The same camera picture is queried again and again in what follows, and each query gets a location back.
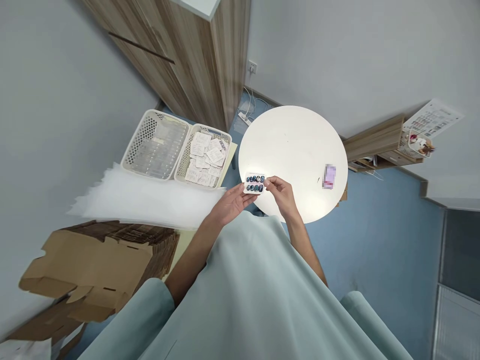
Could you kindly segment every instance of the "white round table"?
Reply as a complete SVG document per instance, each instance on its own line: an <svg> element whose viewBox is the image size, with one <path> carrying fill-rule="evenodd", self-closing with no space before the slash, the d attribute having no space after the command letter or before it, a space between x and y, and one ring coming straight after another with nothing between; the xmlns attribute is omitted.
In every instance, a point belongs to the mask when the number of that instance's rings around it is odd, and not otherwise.
<svg viewBox="0 0 480 360"><path fill-rule="evenodd" d="M325 167L336 167L333 189L323 189ZM323 218L337 205L347 185L347 154L335 129L322 116L299 106L275 107L248 127L240 144L238 170L278 176L293 188L305 224ZM267 215L280 214L275 199L264 191L255 201Z"/></svg>

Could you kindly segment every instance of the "table leg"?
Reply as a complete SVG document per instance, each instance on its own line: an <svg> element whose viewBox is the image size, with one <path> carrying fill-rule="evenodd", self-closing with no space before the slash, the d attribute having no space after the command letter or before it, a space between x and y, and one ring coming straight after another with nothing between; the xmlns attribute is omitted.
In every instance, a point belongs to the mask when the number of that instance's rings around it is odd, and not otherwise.
<svg viewBox="0 0 480 360"><path fill-rule="evenodd" d="M233 170L237 170L237 153L234 153L233 157L231 158L231 168Z"/></svg>

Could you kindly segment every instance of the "power strip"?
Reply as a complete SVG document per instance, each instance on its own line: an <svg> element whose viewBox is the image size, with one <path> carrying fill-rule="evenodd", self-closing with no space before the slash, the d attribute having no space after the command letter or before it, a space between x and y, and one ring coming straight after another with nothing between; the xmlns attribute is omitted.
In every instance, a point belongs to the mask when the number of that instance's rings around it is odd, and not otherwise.
<svg viewBox="0 0 480 360"><path fill-rule="evenodd" d="M243 113L243 112L239 112L238 113L238 116L240 117L240 119L243 120L243 122L247 125L247 126L250 126L252 125L252 122L247 118L247 116Z"/></svg>

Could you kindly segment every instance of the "white plastic basket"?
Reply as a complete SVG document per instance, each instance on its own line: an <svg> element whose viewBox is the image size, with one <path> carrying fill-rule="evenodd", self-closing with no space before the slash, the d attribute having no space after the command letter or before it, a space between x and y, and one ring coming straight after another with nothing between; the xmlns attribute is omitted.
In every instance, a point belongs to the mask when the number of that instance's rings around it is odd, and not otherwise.
<svg viewBox="0 0 480 360"><path fill-rule="evenodd" d="M232 143L232 137L230 136L230 134L217 130L207 125L195 124L191 127L190 133L188 134L188 137L185 140L185 145L183 146L183 149L180 153L180 160L178 161L178 164L176 166L174 179L181 183L189 184L191 186L196 186L196 187L200 187L202 189L207 189L207 190L213 190L220 186L219 180L222 178L222 176L225 174L225 172L229 168L229 164L227 164L227 159L225 159L225 161L223 162L221 175L220 177L217 178L214 187L204 186L204 185L196 184L194 182L185 180L185 175L187 175L187 169L189 168L189 165L190 165L190 145L192 144L192 140L194 138L195 133L198 133L201 131L208 132L211 135L212 139L219 139L227 142L228 151L230 151L230 145Z"/></svg>
<svg viewBox="0 0 480 360"><path fill-rule="evenodd" d="M173 168L170 172L170 174L166 175L163 178L156 177L156 176L150 176L145 173L139 173L136 172L134 169L134 163L135 163L135 158L137 155L137 151L139 150L140 145L144 140L152 140L155 132L157 130L157 126L161 124L162 122L167 122L167 121L173 121L177 122L179 124L182 124L185 126L185 129L187 130L185 140L183 141L182 148L178 152L178 156L175 160L175 163L173 165ZM156 179L158 181L166 181L172 177L173 172L177 168L177 164L180 158L180 155L182 154L183 148L185 148L185 144L187 143L187 139L189 139L189 134L191 130L191 125L182 120L179 119L178 117L172 116L170 114L167 114L165 112L157 111L154 109L150 109L145 111L143 114L140 123L138 124L135 133L133 134L130 143L128 144L128 147L126 148L125 154L123 155L123 158L121 159L120 166L128 171L134 172L136 174L139 174L141 176L146 176L150 177L152 179Z"/></svg>
<svg viewBox="0 0 480 360"><path fill-rule="evenodd" d="M431 152L428 153L428 155L424 155L421 152L418 152L412 144L410 144L410 136L412 135L412 130L410 131L403 131L401 133L401 138L400 138L400 145L398 146L398 151L401 152L402 154L405 154L413 159L423 159L423 158L429 158L431 155Z"/></svg>

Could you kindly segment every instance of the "hand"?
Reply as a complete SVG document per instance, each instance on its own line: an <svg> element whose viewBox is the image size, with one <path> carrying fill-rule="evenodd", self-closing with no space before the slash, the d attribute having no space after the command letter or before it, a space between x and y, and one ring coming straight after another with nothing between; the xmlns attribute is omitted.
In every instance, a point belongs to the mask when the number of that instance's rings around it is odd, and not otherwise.
<svg viewBox="0 0 480 360"><path fill-rule="evenodd" d="M301 219L297 204L295 204L292 185L278 176L266 178L263 184L267 191L271 192L275 198L280 214L285 220Z"/></svg>
<svg viewBox="0 0 480 360"><path fill-rule="evenodd" d="M239 183L237 186L228 190L220 200L216 203L210 214L207 216L214 224L225 226L251 203L255 201L258 195L245 194L244 183Z"/></svg>

